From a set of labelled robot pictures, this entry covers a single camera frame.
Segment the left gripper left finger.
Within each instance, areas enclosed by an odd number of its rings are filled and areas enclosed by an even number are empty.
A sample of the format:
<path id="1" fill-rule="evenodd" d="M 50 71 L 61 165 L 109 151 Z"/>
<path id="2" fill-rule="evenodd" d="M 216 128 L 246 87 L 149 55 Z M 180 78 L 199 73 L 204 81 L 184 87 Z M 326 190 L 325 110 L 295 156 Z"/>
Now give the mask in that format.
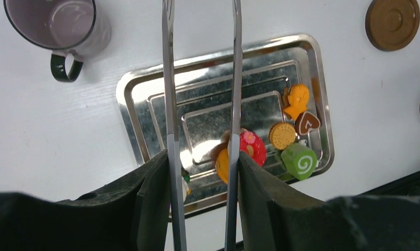
<path id="1" fill-rule="evenodd" d="M 163 250 L 170 207 L 166 151 L 76 200 L 0 193 L 0 250 Z"/>

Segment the metal serving tongs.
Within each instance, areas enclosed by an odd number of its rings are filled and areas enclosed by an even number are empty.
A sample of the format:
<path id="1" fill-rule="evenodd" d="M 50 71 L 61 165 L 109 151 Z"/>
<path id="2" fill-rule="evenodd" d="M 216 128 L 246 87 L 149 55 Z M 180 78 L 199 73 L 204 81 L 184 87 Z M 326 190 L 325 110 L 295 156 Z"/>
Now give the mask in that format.
<path id="1" fill-rule="evenodd" d="M 225 250 L 236 249 L 238 203 L 238 160 L 240 156 L 240 117 L 242 88 L 242 12 L 241 1 L 233 2 L 234 60 L 231 102 L 230 140 L 228 145 L 228 195 L 225 227 Z M 165 84 L 167 150 L 170 170 L 172 229 L 175 250 L 186 250 L 186 229 L 179 153 L 176 85 L 173 64 L 174 1 L 162 3 L 162 55 Z"/>

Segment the white swiss roll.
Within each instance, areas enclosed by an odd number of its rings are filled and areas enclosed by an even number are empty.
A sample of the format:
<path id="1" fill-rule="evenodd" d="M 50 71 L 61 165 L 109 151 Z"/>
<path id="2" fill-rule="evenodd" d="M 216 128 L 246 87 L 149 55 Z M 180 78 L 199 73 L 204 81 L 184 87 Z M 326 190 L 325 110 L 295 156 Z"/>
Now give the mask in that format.
<path id="1" fill-rule="evenodd" d="M 191 193 L 191 189 L 189 187 L 190 183 L 190 174 L 184 168 L 181 168 L 181 175 L 182 175 L 182 193 L 183 193 L 183 201 L 185 202 L 187 196 Z"/>

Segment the green swiss roll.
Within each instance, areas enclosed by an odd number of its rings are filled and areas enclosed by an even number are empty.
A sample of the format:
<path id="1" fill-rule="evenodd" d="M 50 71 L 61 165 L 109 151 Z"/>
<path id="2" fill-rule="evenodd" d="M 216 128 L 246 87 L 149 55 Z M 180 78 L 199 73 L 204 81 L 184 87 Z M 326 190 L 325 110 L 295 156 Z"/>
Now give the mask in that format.
<path id="1" fill-rule="evenodd" d="M 292 143 L 281 152 L 281 159 L 288 173 L 298 180 L 309 178 L 314 172 L 318 159 L 307 146 Z"/>

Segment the orange round cake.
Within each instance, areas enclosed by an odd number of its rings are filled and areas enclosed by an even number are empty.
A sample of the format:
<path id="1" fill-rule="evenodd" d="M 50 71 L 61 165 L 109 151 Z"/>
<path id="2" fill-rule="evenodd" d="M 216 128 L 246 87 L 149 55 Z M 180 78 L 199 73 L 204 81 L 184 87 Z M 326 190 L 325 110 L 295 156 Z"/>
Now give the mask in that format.
<path id="1" fill-rule="evenodd" d="M 219 178 L 228 184 L 228 173 L 229 173 L 229 158 L 227 148 L 221 150 L 215 161 L 216 173 Z"/>

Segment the red frosted donut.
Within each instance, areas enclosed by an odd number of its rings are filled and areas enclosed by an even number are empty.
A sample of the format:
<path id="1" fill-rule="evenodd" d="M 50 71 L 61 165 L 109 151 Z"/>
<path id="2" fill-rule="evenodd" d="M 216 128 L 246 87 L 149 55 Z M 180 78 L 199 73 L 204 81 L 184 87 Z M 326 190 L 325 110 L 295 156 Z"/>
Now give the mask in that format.
<path id="1" fill-rule="evenodd" d="M 240 150 L 246 152 L 261 167 L 266 162 L 267 150 L 265 144 L 254 132 L 241 132 Z"/>

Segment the orange fish cake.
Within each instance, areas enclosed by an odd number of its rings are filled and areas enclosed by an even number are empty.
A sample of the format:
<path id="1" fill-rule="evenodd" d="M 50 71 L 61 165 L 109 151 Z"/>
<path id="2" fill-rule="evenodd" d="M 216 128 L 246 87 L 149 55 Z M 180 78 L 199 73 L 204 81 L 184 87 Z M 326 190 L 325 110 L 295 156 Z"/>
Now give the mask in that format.
<path id="1" fill-rule="evenodd" d="M 301 113 L 307 110 L 309 99 L 310 91 L 307 86 L 304 84 L 294 85 L 287 95 L 288 106 L 283 109 L 283 112 L 292 120 L 296 120 Z"/>

